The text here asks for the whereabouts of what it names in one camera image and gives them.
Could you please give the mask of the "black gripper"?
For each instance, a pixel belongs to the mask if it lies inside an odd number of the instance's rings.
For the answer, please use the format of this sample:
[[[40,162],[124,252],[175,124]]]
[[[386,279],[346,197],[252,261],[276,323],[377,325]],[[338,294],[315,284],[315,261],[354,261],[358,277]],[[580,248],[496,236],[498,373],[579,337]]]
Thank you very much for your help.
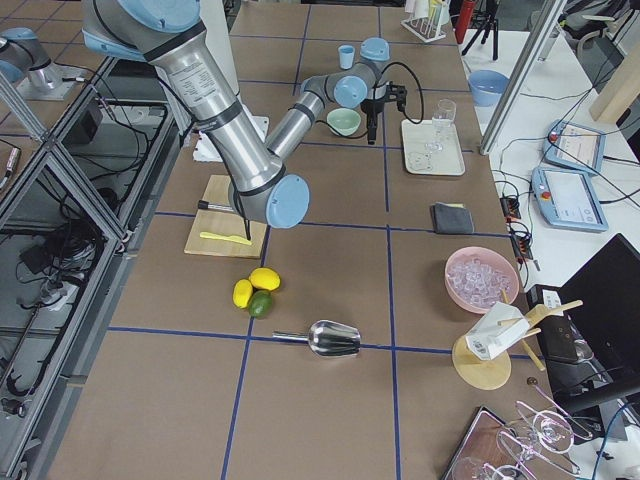
[[[362,101],[360,109],[365,113],[367,120],[367,143],[376,144],[377,137],[377,115],[382,113],[387,103],[395,103],[399,112],[405,112],[405,87],[388,82],[381,87],[377,87],[372,93]]]

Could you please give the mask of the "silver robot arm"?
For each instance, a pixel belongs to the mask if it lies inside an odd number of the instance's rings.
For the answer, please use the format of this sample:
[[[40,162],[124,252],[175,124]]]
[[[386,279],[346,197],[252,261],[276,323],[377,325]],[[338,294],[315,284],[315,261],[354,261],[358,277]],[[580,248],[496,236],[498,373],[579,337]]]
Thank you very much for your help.
[[[35,32],[16,27],[1,32],[1,73],[26,100],[64,100],[73,84],[56,64]]]
[[[354,109],[382,98],[390,47],[366,39],[354,65],[305,80],[300,96],[267,137],[253,125],[206,46],[207,29],[197,1],[85,1],[86,46],[103,55],[148,63],[168,77],[196,128],[219,152],[230,176],[232,210],[248,221],[287,229],[305,217],[307,182],[290,174],[285,159],[330,102]]]

